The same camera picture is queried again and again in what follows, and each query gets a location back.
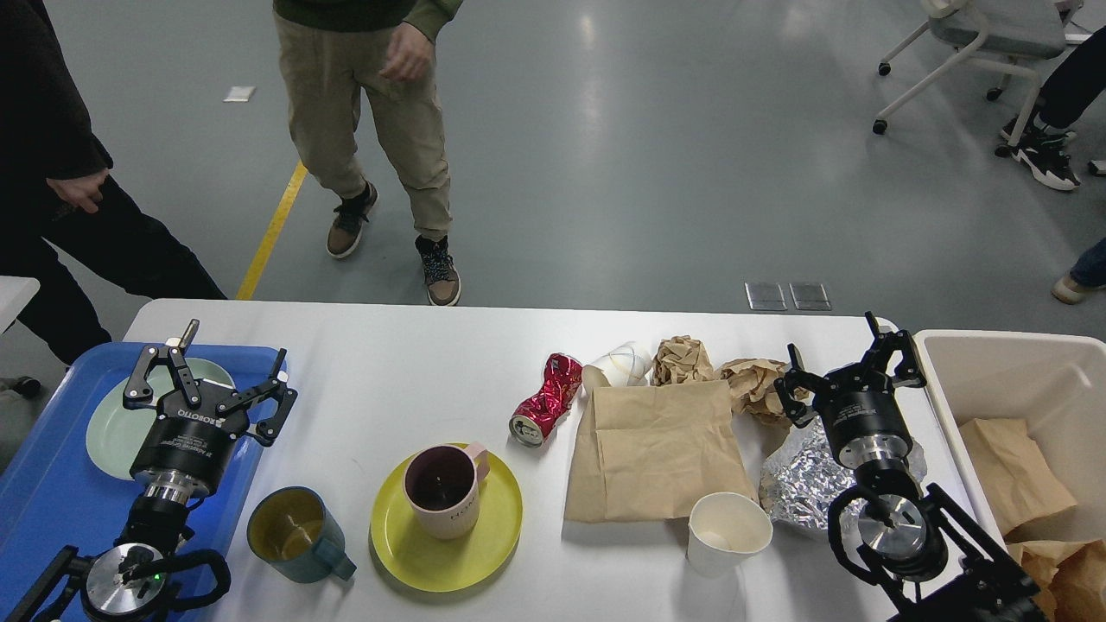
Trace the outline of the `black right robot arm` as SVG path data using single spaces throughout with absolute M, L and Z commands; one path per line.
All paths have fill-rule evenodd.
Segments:
M 791 422 L 806 428 L 818 419 L 830 456 L 854 477 L 830 504 L 835 558 L 880 587 L 899 621 L 1043 621 L 1039 584 L 1006 548 L 943 488 L 921 488 L 909 471 L 915 444 L 895 392 L 927 381 L 912 336 L 865 318 L 873 343 L 860 361 L 820 377 L 790 344 L 790 365 L 774 383 Z

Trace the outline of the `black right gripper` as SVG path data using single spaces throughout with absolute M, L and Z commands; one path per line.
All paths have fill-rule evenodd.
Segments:
M 787 370 L 773 385 L 795 428 L 806 428 L 818 412 L 834 460 L 851 470 L 874 460 L 908 457 L 912 437 L 895 401 L 895 388 L 927 385 L 909 332 L 881 331 L 873 312 L 864 317 L 874 336 L 872 346 L 862 355 L 860 364 L 826 374 L 830 390 L 820 392 L 820 377 L 804 369 L 794 344 L 787 345 Z M 797 390 L 817 394 L 817 410 L 799 398 Z

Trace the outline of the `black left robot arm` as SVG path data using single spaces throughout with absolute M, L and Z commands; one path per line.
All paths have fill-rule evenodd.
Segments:
M 10 621 L 165 621 L 232 585 L 225 554 L 294 402 L 285 351 L 116 342 L 79 357 L 3 476 Z

